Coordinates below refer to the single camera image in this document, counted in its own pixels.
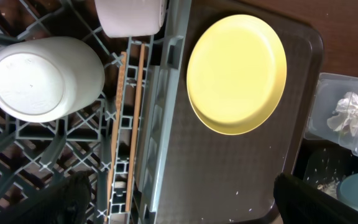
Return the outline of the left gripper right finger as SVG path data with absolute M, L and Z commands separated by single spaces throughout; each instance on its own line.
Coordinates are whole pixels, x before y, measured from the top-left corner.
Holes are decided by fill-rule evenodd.
M 284 224 L 358 224 L 358 211 L 299 178 L 281 173 L 273 196 Z

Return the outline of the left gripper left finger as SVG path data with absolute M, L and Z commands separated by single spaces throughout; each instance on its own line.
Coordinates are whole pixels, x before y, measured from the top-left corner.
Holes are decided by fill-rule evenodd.
M 85 223 L 92 189 L 89 174 L 76 172 L 33 198 L 0 212 L 0 224 Z

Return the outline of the leftover rice food scraps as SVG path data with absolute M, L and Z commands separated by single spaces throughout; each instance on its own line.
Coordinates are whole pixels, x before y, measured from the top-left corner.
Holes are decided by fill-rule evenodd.
M 326 148 L 317 152 L 313 164 L 313 186 L 323 193 L 337 199 L 337 187 L 340 184 L 338 165 L 340 160 Z

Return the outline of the white paper napkin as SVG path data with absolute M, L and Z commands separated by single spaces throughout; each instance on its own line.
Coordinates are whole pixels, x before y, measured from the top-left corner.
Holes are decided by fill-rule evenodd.
M 352 91 L 347 92 L 344 98 L 337 103 L 335 116 L 327 119 L 327 125 L 336 132 L 349 130 L 355 137 L 358 130 L 358 95 Z

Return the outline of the white plastic cup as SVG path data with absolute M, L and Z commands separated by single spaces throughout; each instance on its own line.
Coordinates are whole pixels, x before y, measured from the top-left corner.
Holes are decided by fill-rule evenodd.
M 45 123 L 87 107 L 104 82 L 96 52 L 72 37 L 30 40 L 0 50 L 0 108 L 23 121 Z

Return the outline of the pink plastic bowl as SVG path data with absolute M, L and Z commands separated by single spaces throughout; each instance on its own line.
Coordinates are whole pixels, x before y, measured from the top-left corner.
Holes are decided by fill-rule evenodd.
M 95 6 L 108 37 L 140 37 L 161 29 L 167 0 L 95 0 Z

